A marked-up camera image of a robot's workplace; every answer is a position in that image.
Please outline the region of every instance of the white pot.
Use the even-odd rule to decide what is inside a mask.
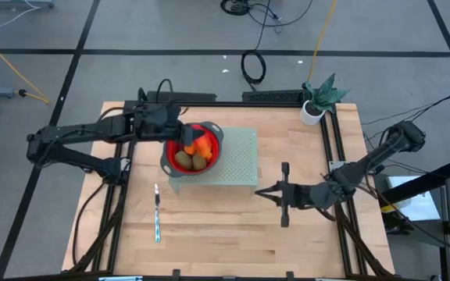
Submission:
[[[300,120],[305,124],[305,125],[315,125],[317,124],[320,119],[322,118],[322,116],[324,116],[324,113],[326,113],[326,111],[322,111],[322,113],[320,113],[320,115],[318,116],[311,116],[306,110],[305,107],[306,105],[309,103],[310,101],[305,101],[305,103],[302,106],[302,110],[300,110]]]

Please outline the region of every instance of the wooden table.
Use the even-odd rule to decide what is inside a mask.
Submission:
[[[106,102],[102,110],[114,106],[123,103]],[[357,160],[366,154],[357,108],[339,104],[337,112],[346,158]],[[302,124],[299,109],[192,107],[180,119],[184,123],[208,120],[222,127],[255,127],[259,188],[280,180],[281,162],[290,162],[289,180],[293,183],[319,183],[321,174],[328,172],[320,126]],[[112,157],[114,147],[95,142],[91,153],[100,158]],[[280,209],[272,201],[251,196],[247,188],[185,187],[178,196],[159,167],[162,147],[158,142],[136,145],[116,274],[169,276],[173,269],[180,269],[182,276],[273,277],[285,276],[286,271],[293,271],[296,277],[345,276],[334,222],[313,210],[293,210],[291,225],[281,228]],[[100,183],[95,173],[85,176],[78,210]],[[154,183],[161,189],[160,243],[154,240]],[[89,203],[81,218],[79,257],[97,236],[105,190]],[[378,202],[361,190],[357,190],[354,199],[362,239],[382,265],[393,272]],[[104,245],[101,269],[105,268],[109,241]],[[72,233],[64,269],[72,266],[71,242]],[[358,272],[354,246],[349,238],[348,242],[353,272]]]

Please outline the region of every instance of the concrete floor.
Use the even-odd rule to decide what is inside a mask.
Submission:
[[[0,48],[75,49],[92,2],[56,0],[55,9],[31,12],[0,29]],[[450,0],[435,2],[450,32]],[[307,15],[281,34],[266,29],[259,48],[313,50],[330,3],[314,0]],[[254,48],[261,26],[247,16],[225,14],[218,4],[205,0],[101,0],[85,48]],[[271,7],[288,21],[306,5],[303,0],[273,0]],[[0,23],[23,9],[0,9]],[[321,50],[449,52],[426,0],[340,1]],[[55,104],[72,55],[6,57]],[[268,70],[259,91],[299,88],[312,61],[309,56],[264,58]],[[216,93],[220,101],[240,101],[241,93],[250,91],[241,75],[240,60],[239,55],[82,55],[59,125],[94,121],[104,101],[135,99],[139,87],[155,90],[163,78],[173,81],[175,91]],[[254,59],[248,59],[247,65],[252,76],[259,73]],[[312,84],[320,84],[333,72],[337,73],[337,87],[353,89],[344,102],[358,105],[363,122],[450,95],[449,57],[321,56]],[[29,89],[1,59],[0,86]],[[0,99],[0,254],[32,170],[25,158],[25,136],[47,125],[53,108],[30,98]],[[374,134],[394,121],[398,119],[364,129]],[[395,159],[425,170],[450,162],[450,101],[431,109],[416,125],[427,133],[427,144],[414,155]],[[88,151],[90,145],[77,148]],[[409,174],[399,169],[387,172]],[[5,277],[60,270],[83,178],[79,169],[65,165],[42,171]],[[437,248],[402,237],[391,237],[389,242],[398,274],[424,279],[440,273]]]

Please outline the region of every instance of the yellow cable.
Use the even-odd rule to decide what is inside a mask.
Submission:
[[[317,61],[317,51],[319,51],[320,42],[322,41],[322,37],[324,37],[324,33],[326,32],[326,28],[329,25],[329,22],[331,21],[331,17],[333,16],[334,7],[336,6],[337,1],[338,0],[333,0],[333,5],[331,5],[329,14],[327,14],[326,22],[324,24],[324,27],[322,28],[322,32],[320,32],[319,40],[317,41],[316,45],[316,50],[313,52],[312,65],[310,66],[309,78],[307,78],[308,81],[310,81],[310,77],[312,77],[313,66],[316,64]]]
[[[36,92],[40,95],[40,96],[42,96],[43,97],[43,99],[42,99],[42,101],[44,101],[44,102],[46,102],[47,104],[48,103],[50,103],[50,101],[49,101],[49,98],[45,95],[45,94],[43,94],[43,93],[41,93],[41,91],[39,91],[39,89],[36,87],[36,86],[34,86],[24,75],[22,75],[18,70],[16,70],[16,68],[11,64],[11,63],[9,63],[9,61],[7,60],[7,59],[5,59],[5,57],[3,56],[3,55],[1,55],[1,53],[0,53],[0,58],[4,61],[4,62],[6,62],[6,64],[18,75],[18,76],[20,76],[20,78],[22,78],[22,80],[24,80],[27,84],[29,84],[29,86],[31,86],[33,89],[35,89],[36,90]]]
[[[49,103],[49,101],[47,101],[47,100],[45,100],[45,99],[43,99],[43,98],[41,98],[41,97],[38,97],[38,96],[35,95],[35,94],[31,94],[31,93],[25,92],[25,95],[28,95],[28,96],[31,97],[31,98],[36,98],[36,99],[38,99],[38,100],[40,100],[40,101],[44,101],[44,102],[46,102],[46,103]]]

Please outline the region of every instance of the red bowl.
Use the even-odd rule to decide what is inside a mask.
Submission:
[[[166,158],[171,172],[168,173],[169,176],[178,177],[178,176],[184,176],[184,175],[198,175],[200,173],[203,173],[209,169],[211,169],[216,162],[218,161],[218,158],[220,157],[220,148],[221,148],[221,139],[223,139],[223,131],[221,128],[219,128],[216,124],[209,125],[210,123],[197,123],[197,124],[191,124],[192,127],[195,129],[200,129],[205,131],[204,137],[208,137],[209,141],[211,143],[211,153],[212,157],[211,160],[208,161],[208,165],[206,168],[199,170],[199,171],[188,171],[184,168],[182,168],[180,165],[178,165],[177,161],[175,160],[175,154],[178,151],[184,150],[184,145],[181,143],[178,143],[174,140],[168,140],[164,145],[164,152],[161,158],[161,167],[162,170],[168,173],[164,169],[163,161]]]

